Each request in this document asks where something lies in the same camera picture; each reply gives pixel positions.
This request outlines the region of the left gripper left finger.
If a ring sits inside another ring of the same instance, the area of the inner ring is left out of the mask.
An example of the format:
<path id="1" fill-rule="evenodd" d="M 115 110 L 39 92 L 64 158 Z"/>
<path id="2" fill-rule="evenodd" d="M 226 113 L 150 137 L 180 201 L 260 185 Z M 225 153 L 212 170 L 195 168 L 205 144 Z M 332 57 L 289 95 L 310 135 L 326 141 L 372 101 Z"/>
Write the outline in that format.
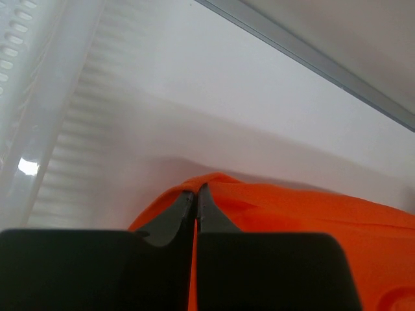
<path id="1" fill-rule="evenodd" d="M 186 310 L 196 196 L 135 231 L 1 233 L 2 310 Z"/>

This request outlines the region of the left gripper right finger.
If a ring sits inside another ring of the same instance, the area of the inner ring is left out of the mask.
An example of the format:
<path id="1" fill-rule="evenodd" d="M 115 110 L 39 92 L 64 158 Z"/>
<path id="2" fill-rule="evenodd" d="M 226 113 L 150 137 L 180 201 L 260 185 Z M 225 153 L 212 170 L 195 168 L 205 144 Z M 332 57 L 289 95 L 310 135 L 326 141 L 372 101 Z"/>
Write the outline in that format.
<path id="1" fill-rule="evenodd" d="M 340 244 L 325 233 L 245 233 L 198 193 L 200 310 L 360 310 Z"/>

